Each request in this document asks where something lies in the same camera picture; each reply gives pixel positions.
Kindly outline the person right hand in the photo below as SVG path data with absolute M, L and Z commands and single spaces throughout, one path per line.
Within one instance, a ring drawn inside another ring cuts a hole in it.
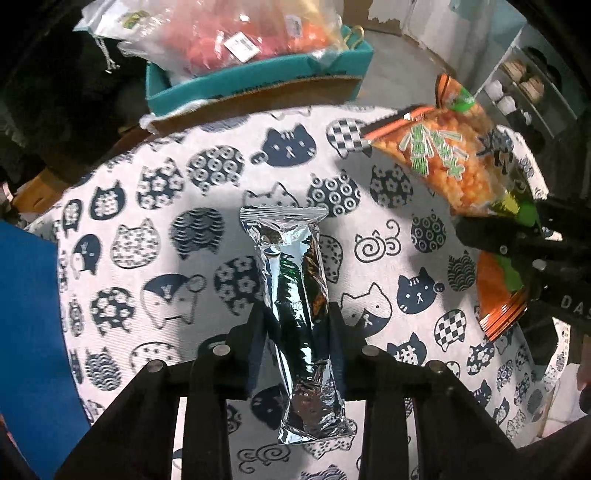
M 579 406 L 589 414 L 591 409 L 591 338 L 585 336 L 577 371 L 577 388 L 580 391 Z

